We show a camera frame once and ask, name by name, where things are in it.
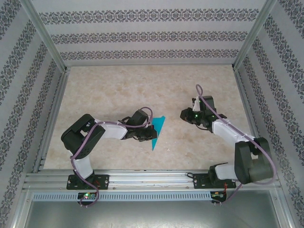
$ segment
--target cable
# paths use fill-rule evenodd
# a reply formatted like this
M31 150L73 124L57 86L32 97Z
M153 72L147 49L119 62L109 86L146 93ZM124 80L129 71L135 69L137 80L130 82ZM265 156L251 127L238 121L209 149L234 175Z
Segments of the cable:
M199 126L195 125L197 128L201 129L201 130L204 130L204 131L207 131L208 129L207 128L200 128Z
M123 127L139 128L139 127L145 127L146 125L152 123L152 120L153 120L153 111L152 111L152 109L149 108L149 107L142 107L140 110L142 110L142 109L148 109L148 110L151 112L151 115L150 115L148 121L147 121L146 123L142 124L142 125L131 126L131 125L126 125L126 124L122 124L122 123L118 123L118 122L111 122L111 121L106 121L106 122L100 121L100 122L94 124L94 126L91 128L91 130L89 131L89 133L86 135L85 140L83 141L83 143L81 144L81 146L79 147L79 149L77 150L77 152L76 152L73 156L70 157L70 160L71 160L71 163L72 163L72 167L73 167L73 169L74 169L76 175L77 175L84 183L86 183L87 185L89 185L89 186L91 186L93 189L95 189L95 190L96 190L96 193L97 193L97 194L96 194L95 200L94 200L92 203L90 203L89 205L86 205L86 206L85 206L86 208L88 208L88 207L94 205L94 204L98 201L98 199L99 199L99 189L98 189L95 185L93 185L93 184L87 182L87 181L80 175L80 173L77 171L77 168L76 168L76 166L75 166L75 164L74 164L74 161L75 161L76 157L80 154L80 152L82 151L82 149L83 149L84 146L86 145L86 143L87 143L87 141L89 140L89 138L90 138L92 132L94 131L94 129L95 129L97 126L101 125L101 124L114 124L114 125L123 126ZM84 199L84 198L81 198L81 199L80 199L80 202L79 202L79 204L80 204L81 207L83 206L83 204L81 204L81 202L82 202L83 199Z
M247 136L247 134L241 132L238 128L236 128L235 126L233 126L232 124L228 123L226 120L224 120L222 117L219 116L219 114L214 111L213 108L211 108L211 106L208 104L208 102L203 98L203 88L199 85L199 84L196 84L196 91L198 92L199 94L199 97L201 98L201 100L204 102L204 104L214 113L214 115L217 116L218 119L220 119L225 125L227 125L228 127L230 127L232 130L234 130L235 132L237 132L238 134L242 135L245 139L249 140L252 144L254 144L264 155L265 157L268 159L271 167L272 167L272 170L273 170L273 177L270 181L268 182L255 182L255 184L258 184L258 185L268 185L268 184L271 184L275 178L276 178L276 167L275 167L275 164L274 162L271 160L271 158L269 157L269 155L267 154L267 152L259 145L257 144L254 140L252 140L251 138L249 138ZM230 200L231 198L233 198L236 194L236 192L242 187L242 183L237 187L237 189L229 196L229 198L225 201L227 202L228 200Z
M227 184L226 184L226 183L224 183L224 188L225 188L225 189L224 189L224 191L223 191L223 194L224 194L224 195L227 195Z

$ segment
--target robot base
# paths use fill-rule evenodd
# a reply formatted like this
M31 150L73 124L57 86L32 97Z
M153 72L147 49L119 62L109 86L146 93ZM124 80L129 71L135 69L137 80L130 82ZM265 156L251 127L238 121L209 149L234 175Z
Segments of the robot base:
M109 175L95 174L94 178L89 181L95 185L99 190L107 190L109 186ZM93 190L93 188L84 183L77 175L69 175L67 179L67 190Z
M215 182L211 182L208 173L194 173L193 176L190 176L188 173L188 177L193 179L194 189L223 189L225 184L228 189L235 189L237 187L236 183L230 179L226 180L217 180Z

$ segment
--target enclosure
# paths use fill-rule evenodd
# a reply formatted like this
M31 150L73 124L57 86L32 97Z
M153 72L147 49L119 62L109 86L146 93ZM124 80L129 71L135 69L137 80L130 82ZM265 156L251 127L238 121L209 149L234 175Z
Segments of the enclosure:
M1 0L0 227L304 227L303 3ZM187 177L235 153L180 118L196 84L267 139L277 168L222 207ZM79 209L62 133L86 113L118 121L144 106L165 118L155 148L100 140L90 160L108 189Z

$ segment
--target metal panel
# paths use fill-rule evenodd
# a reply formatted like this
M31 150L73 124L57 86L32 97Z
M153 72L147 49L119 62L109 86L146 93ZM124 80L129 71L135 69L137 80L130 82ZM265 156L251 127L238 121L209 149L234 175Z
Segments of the metal panel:
M268 192L240 192L222 207L208 201L32 202L28 228L277 228Z
M13 217L13 221L10 225L11 228L23 228L28 219L29 210L33 199L33 193L22 192L18 205Z
M269 192L280 226L295 228L295 222L291 216L283 190L271 190Z
M74 192L38 192L34 193L33 201L50 202L50 201L77 201L78 193ZM209 191L192 191L192 192L102 192L98 201L193 201L193 200L212 200Z

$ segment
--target metal frame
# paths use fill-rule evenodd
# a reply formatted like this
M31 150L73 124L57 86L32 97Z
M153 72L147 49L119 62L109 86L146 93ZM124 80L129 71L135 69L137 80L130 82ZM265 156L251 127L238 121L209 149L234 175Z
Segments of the metal frame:
M260 32L264 22L266 21L270 11L275 6L277 0L266 0L265 4L263 5L257 19L251 28L249 34L247 35L243 46L241 47L240 51L237 54L237 58L233 63L233 69L238 69L242 64L247 52L249 51L252 43L255 41L258 33Z
M243 102L243 106L247 115L250 130L254 136L257 136L257 129L253 122L253 116L250 112L248 101L245 97L244 89L240 83L238 71L234 70L237 86ZM30 205L35 194L42 192L49 192L50 194L65 195L68 192L86 192L85 190L67 190L67 178L72 173L72 170L44 170L44 162L46 159L47 148L51 140L51 135L54 130L54 123L56 121L60 104L63 98L64 90L67 84L67 77L69 71L63 77L54 111L50 117L50 123L48 126L48 134L44 139L44 144L40 153L40 160L35 166L36 173L28 173L26 175L19 204L16 210L16 214L12 223L14 227L24 227L26 225L26 218L29 214ZM207 170L142 170L142 171L130 171L130 170L95 170L96 174L108 174L110 175L109 189L103 190L101 193L111 194L119 193L120 195L127 195L132 193L133 195L140 195L143 192L151 194L159 193L176 193L191 194L194 192L210 193L210 189L197 190L193 187L193 180L187 177L187 173L207 173ZM279 220L280 227L282 228L294 228L295 224L291 216L291 212L287 205L281 183L277 177L276 181L272 185L255 185L253 183L244 185L240 188L240 191L248 190L263 190L268 191L271 195L272 203L275 208L277 218Z
M46 159L46 154L50 144L51 136L54 130L55 122L58 116L62 98L64 95L65 87L67 84L68 75L70 73L70 68L66 68L59 52L57 51L51 37L49 36L43 22L41 21L39 15L37 14L34 6L30 0L20 1L27 14L33 21L37 31L39 32L42 40L45 42L48 50L55 59L58 67L63 72L63 77L60 82L58 93L55 98L54 108L50 115L50 121L47 125L47 133L42 141L41 150L38 154L37 162L34 167L34 173L28 173L26 175L22 192L17 204L15 215L13 217L13 222L11 228L23 228L26 225L27 217L30 212L31 203L36 194L41 194L42 192L49 192L50 194L64 195L69 193L85 192L76 190L66 190L67 177L72 173L72 170L44 170L44 162ZM245 113L248 119L249 127L253 135L257 136L257 129L255 127L252 113L249 109L248 101L246 100L244 88L241 85L238 68L241 65L244 57L246 56L252 42L256 38L258 32L260 31L264 21L266 20L269 12L273 8L276 0L267 0L258 15L255 24L253 25L249 35L247 36L243 47L241 48L236 61L233 64L233 70L235 73L235 78L239 93L243 102ZM140 195L143 193L181 193L181 194L191 194L191 193L210 193L208 189L196 190L193 187L192 179L187 177L187 173L206 173L206 170L147 170L147 171L126 171L126 170L95 170L96 174L109 174L109 189L103 190L101 193L106 194L116 194L121 195L130 194ZM295 224L292 219L285 195L282 190L281 183L277 178L272 185L261 186L255 184L247 184L240 188L241 191L244 190L264 190L269 191L273 206L279 224L282 228L294 228Z
M52 58L56 62L57 66L60 69L60 72L63 73L66 69L66 65L58 52L50 34L48 33L46 27L44 26L39 14L37 13L33 3L31 0L20 0L20 3L23 9L26 11L28 17L32 21L35 26L38 34L40 35L42 41L45 43L48 48Z

